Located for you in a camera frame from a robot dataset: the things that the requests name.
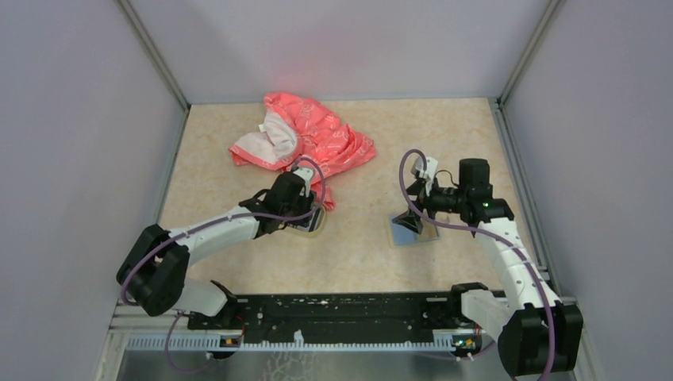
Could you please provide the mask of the beige blue card holder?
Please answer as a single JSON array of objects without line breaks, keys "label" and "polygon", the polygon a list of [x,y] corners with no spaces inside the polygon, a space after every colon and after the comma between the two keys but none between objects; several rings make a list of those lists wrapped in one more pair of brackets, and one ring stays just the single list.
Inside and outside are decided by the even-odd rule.
[{"label": "beige blue card holder", "polygon": [[390,228],[390,239],[393,246],[411,246],[438,241],[440,239],[438,228],[435,225],[424,221],[423,219],[423,231],[421,233],[412,233],[408,229],[405,229],[399,225],[394,225],[391,222],[393,217],[396,216],[390,216],[388,225]]}]

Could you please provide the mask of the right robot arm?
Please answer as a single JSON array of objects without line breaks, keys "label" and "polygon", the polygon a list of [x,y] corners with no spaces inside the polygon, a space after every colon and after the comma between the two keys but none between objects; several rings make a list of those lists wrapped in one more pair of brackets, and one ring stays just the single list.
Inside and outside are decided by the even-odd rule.
[{"label": "right robot arm", "polygon": [[408,210],[394,223],[419,234],[423,225],[468,231],[488,253],[498,274],[505,302],[484,289],[464,291],[447,305],[448,320],[457,327],[476,323],[498,347],[507,374],[513,378],[572,371],[577,363],[583,316],[575,304],[563,302],[544,281],[522,244],[508,202],[495,198],[490,165],[485,159],[459,162],[459,181],[442,187],[437,160],[420,153],[402,184]]}]

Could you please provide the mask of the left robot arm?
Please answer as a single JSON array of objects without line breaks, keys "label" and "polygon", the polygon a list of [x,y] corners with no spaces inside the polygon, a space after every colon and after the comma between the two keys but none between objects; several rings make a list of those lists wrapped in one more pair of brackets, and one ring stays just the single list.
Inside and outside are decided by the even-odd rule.
[{"label": "left robot arm", "polygon": [[217,281],[188,278],[188,269],[236,244],[307,225],[317,212],[310,188],[316,175],[307,167],[283,172],[271,188],[197,225],[146,227],[116,274],[123,301],[151,317],[183,310],[206,316],[220,329],[232,326],[238,317],[235,296]]}]

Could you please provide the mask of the gold card tin box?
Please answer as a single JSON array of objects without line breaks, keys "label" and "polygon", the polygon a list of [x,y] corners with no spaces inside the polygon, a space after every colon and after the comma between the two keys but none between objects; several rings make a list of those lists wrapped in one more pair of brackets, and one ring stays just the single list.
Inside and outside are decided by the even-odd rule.
[{"label": "gold card tin box", "polygon": [[321,206],[311,216],[306,217],[301,221],[287,222],[287,232],[301,237],[316,237],[323,229],[325,214],[325,208]]}]

